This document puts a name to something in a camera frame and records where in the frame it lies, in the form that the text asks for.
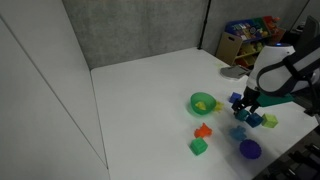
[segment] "white table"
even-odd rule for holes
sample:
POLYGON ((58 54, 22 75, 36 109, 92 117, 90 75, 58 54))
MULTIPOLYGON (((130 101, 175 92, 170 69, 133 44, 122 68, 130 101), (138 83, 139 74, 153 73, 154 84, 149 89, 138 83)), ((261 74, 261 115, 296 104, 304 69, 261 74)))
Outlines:
POLYGON ((111 180, 251 179, 317 126, 294 103, 257 110, 277 116, 275 129, 237 121, 227 100, 244 91, 247 79, 222 78, 222 66, 191 48, 92 71, 111 180), (223 111, 192 115, 189 99, 199 91, 223 102, 223 111), (205 138, 207 151, 195 156, 189 144, 202 122, 214 134, 205 138), (228 135, 237 125, 262 147, 259 159, 239 153, 239 143, 228 135))

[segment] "gray wall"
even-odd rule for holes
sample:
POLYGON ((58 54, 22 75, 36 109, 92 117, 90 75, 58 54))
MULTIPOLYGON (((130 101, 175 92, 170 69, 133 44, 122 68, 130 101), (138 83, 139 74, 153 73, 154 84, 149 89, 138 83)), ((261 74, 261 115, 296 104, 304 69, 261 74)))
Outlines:
MULTIPOLYGON (((290 28, 308 0, 212 0, 204 49, 215 54, 226 22, 265 15, 290 28)), ((195 47, 207 0, 63 0, 89 67, 195 47)))

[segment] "blue block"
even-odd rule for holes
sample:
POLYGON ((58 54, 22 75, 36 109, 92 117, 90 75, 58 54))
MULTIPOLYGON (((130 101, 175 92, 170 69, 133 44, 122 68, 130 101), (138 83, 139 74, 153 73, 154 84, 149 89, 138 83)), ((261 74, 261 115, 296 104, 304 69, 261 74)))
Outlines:
POLYGON ((229 99, 229 102, 231 102, 233 104, 237 99, 239 99, 239 100, 241 99, 241 94, 233 92, 230 99, 229 99))
POLYGON ((246 122, 253 128, 259 126, 262 121, 262 117, 259 116, 257 113, 251 114, 250 116, 248 116, 246 120, 246 122))
POLYGON ((237 141, 243 141, 247 138, 247 136, 244 134, 246 132, 246 129, 244 127, 238 126, 236 128, 232 128, 229 131, 229 135, 237 141))
POLYGON ((246 121, 246 119, 249 117, 249 115, 250 115, 250 113, 247 110, 242 109, 237 114, 235 114, 235 117, 239 121, 246 121))

